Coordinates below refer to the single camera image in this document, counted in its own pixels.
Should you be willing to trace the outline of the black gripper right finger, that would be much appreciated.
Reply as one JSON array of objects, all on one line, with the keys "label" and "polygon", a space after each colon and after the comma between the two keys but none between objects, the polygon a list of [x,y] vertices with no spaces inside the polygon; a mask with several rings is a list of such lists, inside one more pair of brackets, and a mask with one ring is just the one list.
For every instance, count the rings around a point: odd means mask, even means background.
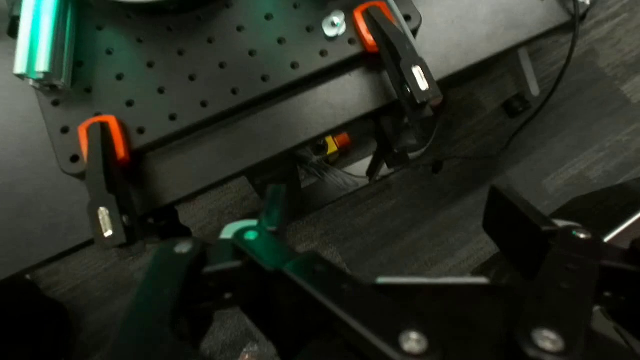
[{"label": "black gripper right finger", "polygon": [[484,232],[527,281],[517,343],[528,360],[581,360],[600,281],[600,246],[554,224],[512,189],[488,191]]}]

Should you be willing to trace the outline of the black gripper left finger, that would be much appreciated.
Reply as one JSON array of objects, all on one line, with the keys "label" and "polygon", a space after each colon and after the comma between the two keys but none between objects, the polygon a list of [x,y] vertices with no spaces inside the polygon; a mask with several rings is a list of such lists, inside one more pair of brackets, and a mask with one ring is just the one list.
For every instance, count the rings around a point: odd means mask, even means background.
[{"label": "black gripper left finger", "polygon": [[191,239],[162,243],[107,353],[107,360],[202,360],[191,341],[177,332],[189,276],[202,258]]}]

